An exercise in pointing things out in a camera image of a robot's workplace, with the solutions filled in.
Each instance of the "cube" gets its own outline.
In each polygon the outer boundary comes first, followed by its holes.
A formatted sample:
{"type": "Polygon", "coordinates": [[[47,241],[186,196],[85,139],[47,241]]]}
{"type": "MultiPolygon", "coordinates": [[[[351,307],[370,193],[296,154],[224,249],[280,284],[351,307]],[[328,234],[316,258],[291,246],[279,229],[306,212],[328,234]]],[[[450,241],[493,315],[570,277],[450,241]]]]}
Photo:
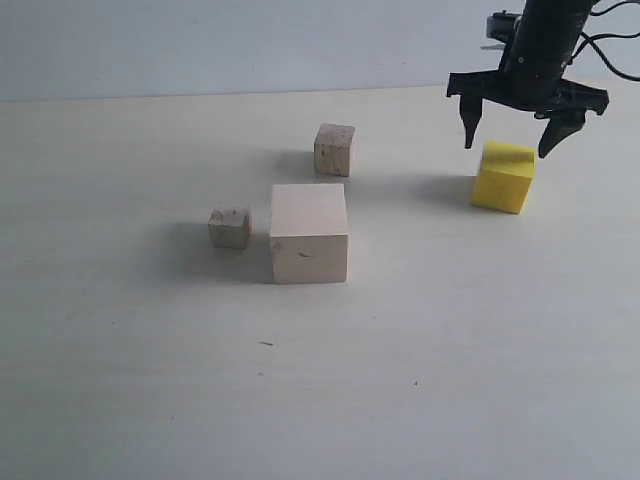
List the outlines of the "cube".
{"type": "Polygon", "coordinates": [[[487,142],[473,186],[472,205],[519,214],[533,181],[535,159],[532,148],[487,142]]]}
{"type": "Polygon", "coordinates": [[[349,231],[344,185],[274,185],[269,238],[277,284],[345,282],[349,231]]]}
{"type": "Polygon", "coordinates": [[[323,123],[313,145],[316,173],[348,177],[355,127],[323,123]]]}
{"type": "Polygon", "coordinates": [[[245,249],[251,237],[248,206],[218,206],[209,219],[209,235],[215,247],[245,249]]]}

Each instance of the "black cable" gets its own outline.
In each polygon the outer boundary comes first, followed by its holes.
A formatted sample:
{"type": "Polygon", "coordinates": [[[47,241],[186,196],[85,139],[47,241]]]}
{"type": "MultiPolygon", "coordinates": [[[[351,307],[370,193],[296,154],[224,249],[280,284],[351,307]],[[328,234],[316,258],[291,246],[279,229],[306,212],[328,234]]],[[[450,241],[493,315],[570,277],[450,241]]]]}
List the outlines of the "black cable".
{"type": "Polygon", "coordinates": [[[611,5],[608,8],[605,8],[604,10],[599,11],[599,12],[591,12],[590,15],[592,17],[601,17],[602,15],[606,15],[607,13],[609,13],[612,10],[615,10],[618,7],[622,7],[623,5],[633,5],[633,4],[640,5],[640,0],[625,0],[624,2],[618,2],[618,3],[614,4],[614,5],[611,5]]]}
{"type": "MultiPolygon", "coordinates": [[[[639,38],[640,37],[640,32],[638,33],[630,33],[630,34],[619,34],[619,33],[600,33],[598,35],[590,35],[590,38],[592,41],[597,42],[599,40],[606,40],[608,38],[639,38]]],[[[585,47],[589,45],[589,42],[587,40],[584,40],[576,49],[575,53],[572,55],[571,60],[573,61],[578,55],[580,55],[580,52],[582,52],[582,50],[585,49],[585,47]]]]}
{"type": "Polygon", "coordinates": [[[602,59],[604,64],[607,66],[609,70],[611,70],[614,74],[619,76],[620,78],[624,78],[625,80],[629,80],[631,82],[640,82],[640,77],[636,77],[634,75],[629,75],[627,73],[621,72],[616,67],[613,66],[611,61],[607,58],[602,49],[593,41],[593,39],[584,32],[580,33],[580,36],[584,38],[584,41],[598,54],[598,56],[602,59]]]}

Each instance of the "block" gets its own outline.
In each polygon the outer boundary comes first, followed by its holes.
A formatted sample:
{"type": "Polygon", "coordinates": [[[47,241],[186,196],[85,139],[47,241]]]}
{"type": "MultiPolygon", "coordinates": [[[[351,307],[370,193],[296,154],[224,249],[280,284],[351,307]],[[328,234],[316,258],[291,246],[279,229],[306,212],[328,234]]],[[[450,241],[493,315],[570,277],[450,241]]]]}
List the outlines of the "block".
{"type": "Polygon", "coordinates": [[[472,205],[519,214],[533,181],[535,159],[533,148],[487,142],[473,185],[472,205]]]}
{"type": "Polygon", "coordinates": [[[218,206],[209,219],[209,235],[215,247],[245,249],[251,238],[248,206],[218,206]]]}
{"type": "Polygon", "coordinates": [[[269,239],[277,284],[345,282],[349,230],[344,186],[274,185],[269,239]]]}
{"type": "Polygon", "coordinates": [[[348,177],[351,172],[355,127],[323,123],[313,144],[316,173],[348,177]]]}

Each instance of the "small wooden cube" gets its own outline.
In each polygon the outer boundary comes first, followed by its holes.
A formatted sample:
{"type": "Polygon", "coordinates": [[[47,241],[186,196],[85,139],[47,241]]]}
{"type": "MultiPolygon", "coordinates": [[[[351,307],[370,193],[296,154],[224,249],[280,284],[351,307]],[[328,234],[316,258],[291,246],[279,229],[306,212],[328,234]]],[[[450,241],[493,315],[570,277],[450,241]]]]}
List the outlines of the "small wooden cube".
{"type": "Polygon", "coordinates": [[[251,210],[248,206],[219,206],[209,219],[209,235],[214,246],[245,249],[251,237],[251,210]]]}
{"type": "Polygon", "coordinates": [[[274,185],[269,237],[276,283],[345,282],[344,185],[274,185]]]}
{"type": "Polygon", "coordinates": [[[323,123],[313,145],[316,173],[348,177],[355,127],[323,123]]]}
{"type": "Polygon", "coordinates": [[[535,173],[533,148],[487,142],[473,186],[471,203],[519,214],[535,173]]]}

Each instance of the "wooden block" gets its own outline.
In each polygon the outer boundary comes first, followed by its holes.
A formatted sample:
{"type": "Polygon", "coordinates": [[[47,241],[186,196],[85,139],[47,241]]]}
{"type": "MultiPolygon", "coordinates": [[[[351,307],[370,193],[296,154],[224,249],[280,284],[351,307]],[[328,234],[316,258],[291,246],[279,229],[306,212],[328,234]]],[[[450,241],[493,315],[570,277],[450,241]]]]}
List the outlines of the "wooden block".
{"type": "Polygon", "coordinates": [[[274,185],[269,237],[276,283],[346,281],[349,231],[344,186],[274,185]]]}
{"type": "Polygon", "coordinates": [[[323,123],[313,145],[316,173],[348,177],[355,127],[323,123]]]}
{"type": "Polygon", "coordinates": [[[247,248],[251,237],[251,210],[248,206],[219,206],[209,219],[213,245],[221,248],[247,248]]]}
{"type": "Polygon", "coordinates": [[[535,173],[532,148],[487,142],[473,186],[471,203],[478,207],[520,213],[535,173]]]}

